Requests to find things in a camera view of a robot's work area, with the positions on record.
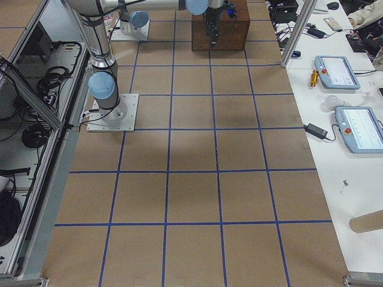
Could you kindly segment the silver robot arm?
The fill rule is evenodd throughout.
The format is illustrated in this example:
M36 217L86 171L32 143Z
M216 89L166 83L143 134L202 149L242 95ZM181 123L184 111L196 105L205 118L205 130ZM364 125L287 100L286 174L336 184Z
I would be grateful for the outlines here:
M146 11L119 12L119 19L122 34L133 35L149 22L149 15Z
M94 131L133 130L138 95L118 90L118 64L108 42L104 17L118 11L129 26L144 27L148 11L187 10L207 18L208 31L219 36L219 20L228 1L67 1L86 47L94 74L88 80L89 92L98 104L98 117L88 122Z

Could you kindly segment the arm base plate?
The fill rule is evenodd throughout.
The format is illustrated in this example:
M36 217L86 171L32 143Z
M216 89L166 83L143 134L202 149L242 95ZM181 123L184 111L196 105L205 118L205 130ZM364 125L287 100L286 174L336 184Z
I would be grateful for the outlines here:
M148 39L150 21L141 28L135 29L129 22L117 22L111 34L112 42L138 42L146 41Z
M135 130L139 94L119 94L120 103L106 117L108 111L90 114L86 130L88 132L133 132Z

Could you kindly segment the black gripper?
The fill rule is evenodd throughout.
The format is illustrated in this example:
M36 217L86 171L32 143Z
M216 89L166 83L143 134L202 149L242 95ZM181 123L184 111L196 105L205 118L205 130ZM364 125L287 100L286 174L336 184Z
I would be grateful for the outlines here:
M203 14L206 34L210 35L210 47L214 48L219 39L219 24L221 20L222 7L208 7Z

